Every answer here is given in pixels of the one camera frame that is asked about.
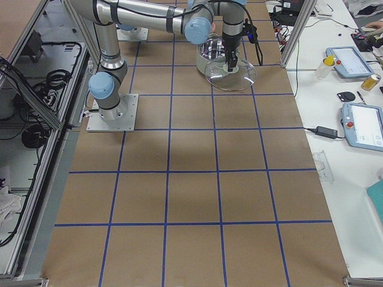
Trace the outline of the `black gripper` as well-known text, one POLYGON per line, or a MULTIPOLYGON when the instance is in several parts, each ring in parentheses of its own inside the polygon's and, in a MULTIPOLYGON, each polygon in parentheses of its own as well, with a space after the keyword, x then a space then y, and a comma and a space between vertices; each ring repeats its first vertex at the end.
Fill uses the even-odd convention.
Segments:
POLYGON ((241 41, 241 34, 228 35, 222 33, 223 46, 225 50, 225 64, 228 71, 234 71, 237 68, 238 56, 236 53, 241 41))

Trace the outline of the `person hand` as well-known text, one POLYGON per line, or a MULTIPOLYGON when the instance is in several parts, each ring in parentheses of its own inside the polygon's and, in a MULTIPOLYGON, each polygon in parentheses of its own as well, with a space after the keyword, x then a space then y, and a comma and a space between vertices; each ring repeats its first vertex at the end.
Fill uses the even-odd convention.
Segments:
POLYGON ((382 35, 383 21, 378 20, 375 22, 364 25, 361 29, 364 32, 365 37, 382 35))

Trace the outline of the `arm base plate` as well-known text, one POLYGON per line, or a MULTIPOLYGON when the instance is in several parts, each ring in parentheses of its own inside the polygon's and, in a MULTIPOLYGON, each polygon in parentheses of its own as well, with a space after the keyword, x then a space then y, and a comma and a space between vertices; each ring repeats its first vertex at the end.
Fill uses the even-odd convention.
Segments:
POLYGON ((117 38, 120 42, 145 42, 148 38, 147 28, 131 30, 117 29, 117 38))
POLYGON ((88 132, 133 132, 135 129, 136 112, 139 94, 123 94, 119 105, 111 110, 99 109, 98 103, 93 101, 86 130, 88 132))

